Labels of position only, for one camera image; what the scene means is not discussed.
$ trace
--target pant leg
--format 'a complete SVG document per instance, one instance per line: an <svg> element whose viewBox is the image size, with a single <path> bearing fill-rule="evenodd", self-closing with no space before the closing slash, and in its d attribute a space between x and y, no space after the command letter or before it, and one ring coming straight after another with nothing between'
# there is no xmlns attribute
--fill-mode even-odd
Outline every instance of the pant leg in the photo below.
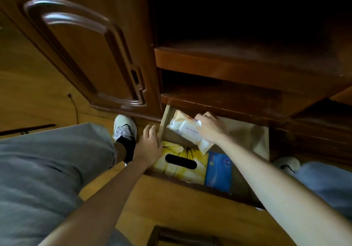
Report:
<svg viewBox="0 0 352 246"><path fill-rule="evenodd" d="M352 173L318 161L308 162L295 178L352 221Z"/></svg>
<svg viewBox="0 0 352 246"><path fill-rule="evenodd" d="M38 245L115 163L108 131L80 124L0 140L0 245ZM128 245L118 232L109 245Z"/></svg>

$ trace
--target person's right arm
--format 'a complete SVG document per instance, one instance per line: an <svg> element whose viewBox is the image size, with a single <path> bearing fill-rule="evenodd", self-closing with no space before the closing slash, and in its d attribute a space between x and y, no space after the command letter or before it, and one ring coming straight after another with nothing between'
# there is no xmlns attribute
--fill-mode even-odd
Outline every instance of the person's right arm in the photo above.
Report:
<svg viewBox="0 0 352 246"><path fill-rule="evenodd" d="M225 123L209 112L197 115L200 135L233 161L266 210L301 245L352 245L352 224L293 177L229 136Z"/></svg>

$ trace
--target power cord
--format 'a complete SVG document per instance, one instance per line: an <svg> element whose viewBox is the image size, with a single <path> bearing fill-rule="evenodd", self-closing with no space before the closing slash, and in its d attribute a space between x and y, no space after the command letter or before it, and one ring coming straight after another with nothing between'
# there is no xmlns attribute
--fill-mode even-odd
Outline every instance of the power cord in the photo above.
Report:
<svg viewBox="0 0 352 246"><path fill-rule="evenodd" d="M77 111L77 106L76 106L75 102L73 101L73 98L72 98L71 93L68 93L68 94L67 94L67 96L70 98L70 100L72 101L73 106L75 107L75 111L76 111L76 121L77 121L77 124L79 124L79 122L78 122L78 111Z"/></svg>

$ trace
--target white shoe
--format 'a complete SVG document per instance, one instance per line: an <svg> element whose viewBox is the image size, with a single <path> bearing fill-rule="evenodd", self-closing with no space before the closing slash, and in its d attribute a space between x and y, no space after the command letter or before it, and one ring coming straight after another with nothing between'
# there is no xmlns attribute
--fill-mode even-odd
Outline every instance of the white shoe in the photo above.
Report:
<svg viewBox="0 0 352 246"><path fill-rule="evenodd" d="M125 137L129 140L132 140L134 137L135 141L137 140L137 126L135 125L134 121L125 115L119 114L115 118L114 122L114 134L112 137L114 138L115 142L119 137Z"/></svg>
<svg viewBox="0 0 352 246"><path fill-rule="evenodd" d="M294 157L283 157L275 160L273 164L284 173L293 176L300 167L300 161Z"/></svg>

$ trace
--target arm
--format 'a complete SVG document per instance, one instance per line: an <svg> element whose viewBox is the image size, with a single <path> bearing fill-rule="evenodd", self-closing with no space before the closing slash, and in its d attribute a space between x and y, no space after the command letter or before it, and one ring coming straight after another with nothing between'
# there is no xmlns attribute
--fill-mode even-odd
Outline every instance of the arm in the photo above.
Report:
<svg viewBox="0 0 352 246"><path fill-rule="evenodd" d="M75 210L39 246L106 245L134 185L161 156L156 126L144 129L133 160L110 182Z"/></svg>
<svg viewBox="0 0 352 246"><path fill-rule="evenodd" d="M352 224L324 200L270 162L237 144L225 123L197 115L199 133L229 156L271 216L297 245L351 245Z"/></svg>

